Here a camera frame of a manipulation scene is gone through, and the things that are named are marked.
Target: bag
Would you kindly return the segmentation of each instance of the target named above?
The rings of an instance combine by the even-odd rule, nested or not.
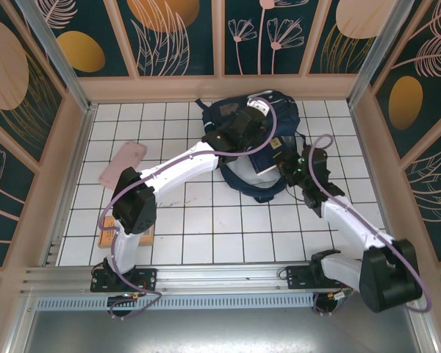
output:
[[[232,121],[238,112],[247,106],[248,100],[253,97],[262,97],[271,103],[277,119],[274,137],[281,137],[283,141],[287,142],[287,148],[290,151],[297,151],[295,134],[300,121],[297,105],[293,98],[274,90],[267,90],[250,96],[223,99],[212,103],[210,107],[203,104],[200,99],[197,99],[196,103],[203,110],[204,131],[206,133],[211,132],[226,122]],[[265,140],[271,133],[273,126],[273,115],[271,112],[268,112],[266,116],[266,124]],[[301,137],[305,143],[305,136],[302,135]],[[259,203],[271,201],[274,195],[283,191],[287,186],[286,181],[281,177],[277,169],[268,172],[268,175],[265,175],[262,179],[256,178],[248,158],[241,157],[233,163],[224,165],[220,167],[220,172],[231,188],[247,196],[254,197]]]

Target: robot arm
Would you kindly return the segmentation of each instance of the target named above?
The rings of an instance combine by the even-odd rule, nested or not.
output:
[[[128,185],[143,177],[153,174],[164,165],[170,165],[183,156],[190,156],[195,151],[245,151],[258,146],[265,134],[265,106],[248,103],[244,111],[230,123],[219,130],[208,133],[201,142],[185,153],[148,170],[136,172],[126,169],[118,181],[114,195]],[[348,210],[343,209],[334,200],[324,195],[311,178],[307,158],[310,146],[306,146],[303,157],[295,152],[280,152],[275,156],[275,163],[289,186],[302,188],[308,208],[315,211],[318,217],[324,218],[354,246],[363,251],[362,261],[345,257],[337,250],[328,250],[312,256],[311,268],[315,277],[326,277],[345,283],[361,292],[367,306],[375,312],[420,298],[421,288],[408,270],[395,259],[384,243],[377,239],[370,230],[361,224]],[[345,194],[329,182],[329,171],[326,169],[327,155],[324,150],[316,149],[312,158],[315,175],[327,191],[352,207]],[[235,157],[218,157],[214,154],[197,155],[168,168],[153,179],[124,194],[113,207],[113,215],[123,232],[115,244],[115,261],[119,271],[130,277],[135,269],[135,255],[142,233],[156,219],[157,201],[170,189],[191,178],[235,160]],[[407,240],[395,241],[378,229],[375,229],[412,264],[417,270],[415,250]],[[104,268],[112,277],[112,261],[108,255]]]

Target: navy backpack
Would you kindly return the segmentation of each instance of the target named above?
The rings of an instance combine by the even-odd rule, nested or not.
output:
[[[251,94],[250,96],[223,99],[212,103],[210,107],[206,106],[200,99],[196,100],[198,106],[203,110],[204,131],[208,133],[222,126],[227,121],[234,119],[236,114],[247,106],[248,100],[253,97],[262,97],[271,103],[277,117],[274,137],[282,137],[287,144],[287,148],[291,151],[297,151],[295,135],[297,134],[296,130],[300,121],[297,105],[293,98],[276,90],[267,90],[265,92]],[[265,140],[271,133],[273,124],[271,112],[268,113],[266,121],[267,130],[265,132]],[[284,178],[279,178],[273,186],[269,188],[259,188],[245,182],[236,175],[228,165],[220,167],[220,172],[232,189],[238,190],[247,196],[254,197],[259,203],[269,202],[277,193],[283,191],[287,186]]]

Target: white tile floor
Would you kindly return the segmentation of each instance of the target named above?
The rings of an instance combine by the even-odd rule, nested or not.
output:
[[[353,122],[344,101],[297,101],[298,131],[313,141],[332,133],[329,150],[333,183],[376,226],[384,224],[370,183]],[[97,245],[97,218],[112,191],[98,177],[126,140],[147,146],[139,169],[175,157],[204,134],[195,103],[104,104],[98,106],[82,163],[78,188],[57,265],[93,265],[108,249]],[[301,198],[299,188],[290,192]],[[360,253],[303,202],[286,191],[269,204],[232,190],[219,171],[197,176],[158,204],[154,246],[140,247],[138,265],[264,263],[308,260],[336,247]]]

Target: wooden block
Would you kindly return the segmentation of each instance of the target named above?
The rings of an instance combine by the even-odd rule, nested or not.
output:
[[[107,215],[104,218],[103,225],[105,227],[112,227],[115,225],[115,218],[112,215]],[[110,248],[112,239],[115,237],[114,230],[102,230],[100,231],[100,238],[98,239],[99,248]],[[139,246],[152,246],[154,245],[154,226],[147,229],[140,237]]]

